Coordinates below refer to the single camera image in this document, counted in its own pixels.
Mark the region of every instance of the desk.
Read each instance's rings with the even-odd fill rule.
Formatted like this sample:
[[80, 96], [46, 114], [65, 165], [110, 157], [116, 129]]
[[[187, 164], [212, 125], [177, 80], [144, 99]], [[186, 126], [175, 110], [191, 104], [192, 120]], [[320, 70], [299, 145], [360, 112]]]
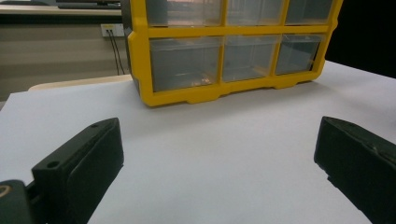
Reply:
[[[0, 5], [0, 102], [40, 83], [116, 75], [100, 23], [121, 23], [120, 10]], [[116, 42], [129, 73], [125, 39]]]
[[11, 94], [0, 179], [86, 126], [120, 118], [124, 167], [91, 223], [370, 223], [313, 161], [322, 116], [396, 142], [396, 80], [326, 62], [322, 76], [197, 105], [149, 108], [132, 81]]
[[81, 85], [119, 82], [119, 81], [128, 81], [128, 80], [132, 80], [131, 74], [122, 75], [122, 76], [112, 76], [112, 77], [86, 78], [86, 79], [63, 81], [63, 82], [42, 83], [29, 88], [29, 91], [42, 91], [42, 90], [61, 88], [61, 87], [81, 86]]
[[121, 10], [59, 9], [58, 7], [1, 5], [0, 14], [19, 15], [73, 15], [73, 16], [120, 16]]

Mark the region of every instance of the screw hole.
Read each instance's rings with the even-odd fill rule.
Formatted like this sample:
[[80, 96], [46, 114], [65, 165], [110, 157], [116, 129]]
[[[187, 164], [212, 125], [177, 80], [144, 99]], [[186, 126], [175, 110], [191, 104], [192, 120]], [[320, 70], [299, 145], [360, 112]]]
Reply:
[[58, 165], [59, 165], [58, 161], [52, 161], [52, 162], [47, 164], [47, 168], [55, 168]]
[[12, 190], [11, 186], [2, 185], [0, 186], [0, 198], [6, 196]]

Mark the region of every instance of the yellow storage drawer organizer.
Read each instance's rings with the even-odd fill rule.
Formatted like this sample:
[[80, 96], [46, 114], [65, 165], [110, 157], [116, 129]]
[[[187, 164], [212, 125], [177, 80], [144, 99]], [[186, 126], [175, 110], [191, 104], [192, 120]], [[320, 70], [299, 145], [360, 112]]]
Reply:
[[127, 44], [141, 99], [193, 104], [313, 80], [342, 2], [130, 0]]

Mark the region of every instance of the wall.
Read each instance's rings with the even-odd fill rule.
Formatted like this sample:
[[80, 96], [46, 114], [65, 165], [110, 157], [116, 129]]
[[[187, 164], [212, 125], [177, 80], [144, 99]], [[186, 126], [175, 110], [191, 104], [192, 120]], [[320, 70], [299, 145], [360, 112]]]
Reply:
[[[129, 74], [124, 38], [116, 39]], [[0, 26], [0, 101], [41, 83], [116, 75], [110, 39], [99, 24]]]
[[396, 78], [394, 1], [344, 0], [326, 60]]

